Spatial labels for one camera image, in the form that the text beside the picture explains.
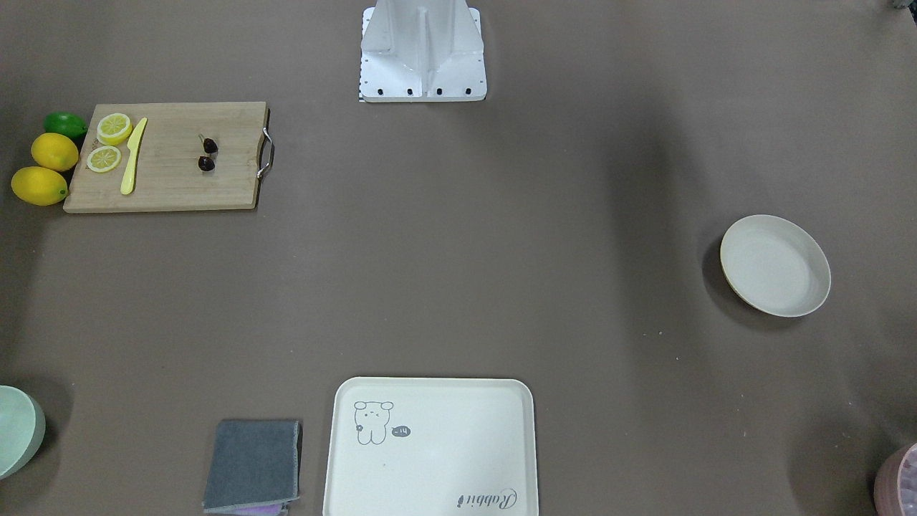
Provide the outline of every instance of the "cutting board handle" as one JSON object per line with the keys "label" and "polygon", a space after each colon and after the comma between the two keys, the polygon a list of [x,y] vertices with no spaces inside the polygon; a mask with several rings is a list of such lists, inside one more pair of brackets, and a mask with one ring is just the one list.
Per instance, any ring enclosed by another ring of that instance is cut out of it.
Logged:
{"label": "cutting board handle", "polygon": [[[264,166],[259,168],[258,172],[255,174],[255,177],[260,181],[265,174],[274,166],[274,140],[271,139],[271,135],[268,134],[268,128],[261,128],[261,131],[264,132],[264,138],[271,145],[271,151],[268,152],[268,162],[264,163]],[[264,142],[261,143],[261,154],[264,153]]]}

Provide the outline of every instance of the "gray towel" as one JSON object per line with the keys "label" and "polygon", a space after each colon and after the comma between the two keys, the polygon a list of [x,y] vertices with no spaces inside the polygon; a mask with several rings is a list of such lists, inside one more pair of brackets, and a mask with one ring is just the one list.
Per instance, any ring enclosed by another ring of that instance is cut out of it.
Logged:
{"label": "gray towel", "polygon": [[299,421],[224,420],[216,427],[204,512],[231,513],[299,498]]}

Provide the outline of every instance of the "lemon slice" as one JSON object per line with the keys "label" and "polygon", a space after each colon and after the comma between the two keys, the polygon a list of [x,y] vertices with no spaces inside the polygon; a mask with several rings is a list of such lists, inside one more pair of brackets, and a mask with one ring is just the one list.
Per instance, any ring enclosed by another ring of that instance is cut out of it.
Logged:
{"label": "lemon slice", "polygon": [[127,140],[133,128],[134,127],[130,125],[130,118],[128,118],[127,115],[123,113],[112,113],[99,120],[95,137],[105,145],[117,145]]}
{"label": "lemon slice", "polygon": [[89,153],[86,166],[99,174],[113,170],[121,163],[121,151],[117,147],[105,145]]}

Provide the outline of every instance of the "wooden cutting board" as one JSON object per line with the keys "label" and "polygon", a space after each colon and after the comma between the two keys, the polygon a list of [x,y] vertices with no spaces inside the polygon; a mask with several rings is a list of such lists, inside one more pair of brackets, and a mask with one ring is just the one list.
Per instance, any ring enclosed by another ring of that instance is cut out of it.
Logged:
{"label": "wooden cutting board", "polygon": [[[120,192],[130,154],[126,141],[117,146],[122,159],[111,172],[97,174],[86,166],[89,153],[102,146],[95,139],[95,128],[112,113],[124,113],[134,125],[143,117],[148,120],[138,152],[136,187],[127,196]],[[254,208],[267,119],[264,102],[99,104],[63,209],[102,213]],[[198,134],[219,146],[211,172],[197,167],[197,159],[204,155]]]}

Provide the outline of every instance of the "dark cherry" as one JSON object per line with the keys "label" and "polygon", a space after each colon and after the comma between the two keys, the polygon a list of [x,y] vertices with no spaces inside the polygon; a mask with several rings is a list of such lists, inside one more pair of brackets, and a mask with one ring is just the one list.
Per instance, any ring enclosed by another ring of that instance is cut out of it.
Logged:
{"label": "dark cherry", "polygon": [[210,158],[210,156],[201,156],[197,158],[197,168],[203,170],[204,172],[210,172],[216,168],[216,162]]}
{"label": "dark cherry", "polygon": [[204,152],[208,154],[213,154],[216,151],[219,151],[220,148],[216,146],[216,142],[210,140],[209,138],[204,138]]}

